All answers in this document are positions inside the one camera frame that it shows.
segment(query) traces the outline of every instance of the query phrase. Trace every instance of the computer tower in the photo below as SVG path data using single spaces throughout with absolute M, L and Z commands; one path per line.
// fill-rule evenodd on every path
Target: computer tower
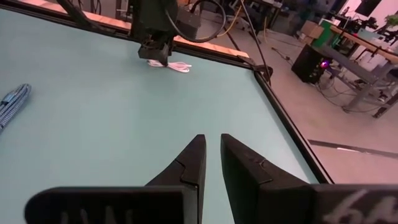
M 301 81 L 316 84 L 330 62 L 331 58 L 324 56 L 317 49 L 305 45 L 294 62 L 292 71 Z

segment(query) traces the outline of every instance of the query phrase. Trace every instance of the cable on floor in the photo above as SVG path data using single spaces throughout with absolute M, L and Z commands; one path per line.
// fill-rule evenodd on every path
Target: cable on floor
M 239 6 L 239 9 L 236 11 L 236 14 L 235 14 L 235 16 L 234 16 L 234 19 L 232 20 L 231 25 L 229 25 L 228 29 L 227 29 L 224 33 L 218 34 L 217 37 L 222 37 L 222 36 L 224 36 L 225 34 L 227 34 L 227 33 L 232 29 L 232 27 L 233 27 L 234 24 L 235 24 L 236 19 L 237 19 L 238 16 L 239 16 L 239 13 L 241 13 L 241 9 L 242 9 L 242 6 Z
M 268 43 L 267 36 L 266 36 L 266 30 L 267 30 L 267 17 L 264 19 L 264 28 L 262 30 L 262 38 L 264 39 L 264 42 L 267 45 L 270 45 L 271 50 L 277 52 L 290 66 L 293 66 L 293 61 L 290 59 L 290 57 L 287 54 L 282 53 L 276 47 L 273 47 L 271 44 Z
M 244 6 L 243 0 L 240 0 L 240 1 L 241 1 L 241 6 L 242 6 L 243 11 L 244 11 L 244 15 L 245 15 L 245 16 L 247 17 L 247 19 L 248 19 L 248 22 L 249 22 L 249 25 L 250 25 L 250 31 L 251 31 L 251 32 L 253 33 L 253 35 L 255 36 L 256 31 L 254 31 L 253 23 L 251 22 L 251 19 L 250 19 L 250 17 L 249 17 L 248 10 L 247 10 L 246 7 Z M 269 73 L 268 65 L 267 65 L 267 63 L 266 63 L 266 60 L 265 60 L 265 58 L 264 58 L 264 55 L 262 54 L 262 50 L 261 50 L 261 47 L 260 47 L 259 40 L 258 40 L 258 38 L 257 38 L 256 36 L 255 36 L 254 40 L 256 41 L 257 48 L 258 48 L 259 51 L 260 51 L 260 56 L 261 56 L 262 62 L 264 63 L 264 66 L 266 67 L 265 72 L 264 72 L 264 74 L 266 75 L 266 76 L 265 76 L 265 80 L 266 80 L 266 81 L 268 82 L 268 84 L 271 86 L 271 75 L 270 75 L 270 73 Z
M 0 102 L 0 134 L 25 103 L 31 88 L 29 84 L 22 84 L 2 99 Z
M 335 86 L 335 85 L 333 85 L 332 87 L 333 87 L 333 89 L 337 92 L 337 95 L 336 95 L 336 96 L 338 96 L 338 95 L 355 96 L 354 94 L 349 94 L 349 93 L 347 93 L 347 92 L 351 91 L 350 88 L 347 89 L 347 90 L 345 90 L 345 91 L 340 92 L 340 91 L 338 91 L 338 90 L 336 89 L 336 86 Z
M 284 44 L 289 44 L 289 45 L 291 45 L 291 46 L 293 46 L 293 47 L 299 47 L 299 48 L 302 48 L 303 46 L 300 46 L 300 45 L 296 45 L 296 44 L 291 44 L 291 43 L 289 43 L 289 42 L 286 42 L 286 41 L 283 41 L 283 40 L 279 40 L 279 39 L 276 39 L 276 38 L 273 38 L 273 37 L 268 37 L 269 39 L 272 39 L 272 40 L 276 40 L 276 41 L 278 41 L 278 42 L 281 42 L 281 43 L 284 43 Z
M 148 65 L 152 67 L 164 67 L 159 61 L 156 60 L 148 60 Z M 176 70 L 178 72 L 188 73 L 189 68 L 192 67 L 192 65 L 189 65 L 184 62 L 169 62 L 167 67 L 171 68 L 172 70 Z
M 333 105 L 335 105 L 335 106 L 338 106 L 338 107 L 340 107 L 340 108 L 343 107 L 343 105 L 338 105 L 337 103 L 335 103 L 335 102 L 333 102 L 333 101 L 331 101 L 331 100 L 329 99 L 329 98 L 336 97 L 336 96 L 338 96 L 338 95 L 340 95 L 340 94 L 337 94 L 336 96 L 332 96 L 332 97 L 326 96 L 326 95 L 324 94 L 324 92 L 322 91 L 322 88 L 320 87 L 320 82 L 318 82 L 318 83 L 315 85 L 315 88 L 321 93 L 321 95 L 322 95 L 327 101 L 329 101 L 329 103 L 331 103 L 331 104 L 333 104 Z M 350 112 L 350 113 L 367 113 L 367 112 L 370 112 L 370 111 L 377 110 L 377 109 L 379 109 L 379 108 L 381 108 L 381 107 L 383 107 L 383 105 L 382 105 L 382 106 L 375 107 L 375 108 L 372 108 L 372 109 L 370 109 L 370 110 L 364 110 L 364 111 L 353 111 L 353 110 L 346 110 L 346 109 L 344 109 L 344 110 L 347 111 L 347 112 Z

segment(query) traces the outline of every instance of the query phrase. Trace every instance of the black cable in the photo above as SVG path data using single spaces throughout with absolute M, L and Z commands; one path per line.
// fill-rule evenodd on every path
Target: black cable
M 330 89 L 334 84 L 335 84 L 335 79 L 332 79 L 331 84 L 330 84 L 328 87 L 324 88 L 323 90 L 328 90 L 328 89 Z
M 286 61 L 289 65 L 293 66 L 293 61 L 291 61 L 290 57 L 287 56 L 287 54 L 282 53 L 280 50 L 276 49 L 275 47 L 271 47 L 271 50 L 277 52 L 277 53 L 280 55 L 280 57 L 282 57 L 283 59 L 285 59 L 285 61 Z
M 257 37 L 256 37 L 256 35 L 255 35 L 256 32 L 254 31 L 253 23 L 251 22 L 251 19 L 250 19 L 250 17 L 249 17 L 248 10 L 247 10 L 246 7 L 244 6 L 243 0 L 240 0 L 240 1 L 241 1 L 241 5 L 242 5 L 242 8 L 243 8 L 244 14 L 245 14 L 246 17 L 248 18 L 248 22 L 249 22 L 249 25 L 250 25 L 250 30 L 251 30 L 251 32 L 252 32 L 253 35 L 254 35 L 254 40 L 256 41 L 257 48 L 258 48 L 259 51 L 260 51 L 260 55 L 261 55 L 262 62 L 264 63 L 264 66 L 266 67 L 266 72 L 265 72 L 265 74 L 266 74 L 266 81 L 267 81 L 268 84 L 271 86 L 271 76 L 270 76 L 270 74 L 269 74 L 268 66 L 267 66 L 267 64 L 266 64 L 266 60 L 264 59 L 264 55 L 262 54 L 262 50 L 261 50 L 261 48 L 260 48 L 259 40 L 257 39 Z
M 204 42 L 208 42 L 211 39 L 214 39 L 223 30 L 223 28 L 225 26 L 225 23 L 226 23 L 225 11 L 224 11 L 223 7 L 218 2 L 216 2 L 215 0 L 199 0 L 199 1 L 197 1 L 197 2 L 195 2 L 193 4 L 192 9 L 191 9 L 190 12 L 191 13 L 195 12 L 196 6 L 199 5 L 199 3 L 201 3 L 201 2 L 211 2 L 211 3 L 215 4 L 215 5 L 217 5 L 221 9 L 221 13 L 222 13 L 222 16 L 223 16 L 223 23 L 222 23 L 221 27 L 218 29 L 218 31 L 216 31 L 214 34 L 210 35 L 209 37 L 206 37 L 206 38 L 203 38 L 203 39 L 193 39 L 193 38 L 190 38 L 190 37 L 186 36 L 185 34 L 183 34 L 180 31 L 180 29 L 177 27 L 177 25 L 175 25 L 175 23 L 174 23 L 173 19 L 171 18 L 168 10 L 164 7 L 164 11 L 166 13 L 167 19 L 169 20 L 170 24 L 172 25 L 174 30 L 177 32 L 177 34 L 179 36 L 181 36 L 182 38 L 184 38 L 185 40 L 188 40 L 188 41 L 194 42 L 194 43 L 204 43 Z
M 68 0 L 72 5 L 75 5 L 75 3 L 73 2 L 73 0 Z
M 82 3 L 82 1 L 81 1 L 81 0 L 77 0 L 77 2 L 78 2 L 78 4 L 79 4 L 79 8 L 80 8 L 80 10 L 82 10 L 82 7 L 83 7 L 83 3 Z
M 336 104 L 335 102 L 329 100 L 329 98 L 331 98 L 331 97 L 326 96 L 326 95 L 322 92 L 322 89 L 321 89 L 320 86 L 319 86 L 319 82 L 318 82 L 315 86 L 316 86 L 316 89 L 322 94 L 322 96 L 323 96 L 327 101 L 329 101 L 329 103 L 331 103 L 331 104 L 333 104 L 333 105 L 335 105 L 335 106 L 338 106 L 338 107 L 340 107 L 340 108 L 343 107 L 343 106 L 338 105 L 338 104 Z M 364 111 L 352 111 L 352 110 L 346 110 L 346 109 L 344 109 L 344 110 L 347 111 L 347 112 L 350 112 L 350 113 L 367 113 L 367 112 L 374 111 L 374 110 L 377 110 L 377 109 L 379 109 L 379 108 L 382 108 L 384 105 L 375 107 L 375 108 L 370 109 L 370 110 L 364 110 Z
M 101 11 L 102 11 L 101 0 L 97 0 L 96 4 L 94 6 L 94 12 L 97 13 L 97 11 L 99 12 L 98 14 L 101 15 Z
M 349 94 L 349 93 L 346 93 L 346 92 L 348 92 L 348 91 L 350 91 L 351 89 L 349 88 L 349 89 L 347 89 L 347 90 L 345 90 L 345 91 L 342 91 L 342 92 L 340 92 L 340 91 L 338 91 L 337 89 L 336 89 L 336 86 L 335 85 L 333 85 L 333 89 L 338 93 L 336 96 L 338 96 L 338 95 L 348 95 L 348 96 L 355 96 L 354 94 Z
M 98 25 L 96 22 L 87 18 L 86 14 L 83 13 L 82 10 L 77 9 L 70 1 L 68 0 L 57 0 L 57 3 L 62 6 L 62 8 L 67 12 L 67 14 L 81 27 L 85 29 L 97 29 L 101 32 L 114 32 L 109 29 L 105 29 Z

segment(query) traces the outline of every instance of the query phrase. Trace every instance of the concrete floor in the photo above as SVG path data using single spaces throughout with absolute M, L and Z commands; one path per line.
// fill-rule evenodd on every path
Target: concrete floor
M 202 17 L 204 20 L 200 35 L 210 34 L 219 26 L 219 18 L 214 15 L 204 13 Z M 248 53 L 256 63 L 262 63 L 254 39 L 240 27 L 237 25 L 230 31 L 231 37 L 241 51 Z M 279 49 L 294 62 L 302 50 L 302 43 L 293 37 L 272 31 L 268 32 L 266 37 L 267 42 L 264 41 L 263 34 L 259 34 L 265 60 L 274 69 L 272 89 L 305 138 L 398 154 L 398 139 L 394 140 L 394 135 L 398 133 L 398 119 L 394 118 L 398 106 L 390 109 L 379 119 L 371 116 L 377 110 L 369 113 L 345 113 L 339 106 L 327 101 L 314 86 L 301 82 L 290 70 L 291 65 L 271 50 L 271 47 Z M 211 42 L 233 47 L 227 35 Z M 328 83 L 330 81 L 327 77 L 328 75 L 323 76 L 324 86 L 331 84 Z M 335 79 L 335 89 L 342 92 L 348 87 Z M 335 89 L 329 88 L 324 94 L 335 96 L 338 94 Z M 345 105 L 352 97 L 338 95 L 330 100 L 337 105 Z M 366 111 L 372 108 L 375 106 L 360 105 L 357 110 Z M 397 159 L 330 147 L 312 148 L 336 183 L 398 183 L 398 174 L 395 171 L 398 170 Z

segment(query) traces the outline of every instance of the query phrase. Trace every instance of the white cable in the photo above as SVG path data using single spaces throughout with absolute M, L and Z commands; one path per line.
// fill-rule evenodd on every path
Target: white cable
M 148 60 L 148 65 L 152 67 L 164 67 L 159 61 L 156 60 Z M 184 62 L 169 62 L 167 66 L 173 70 L 183 73 L 188 73 L 189 68 L 192 67 L 192 65 L 186 64 Z

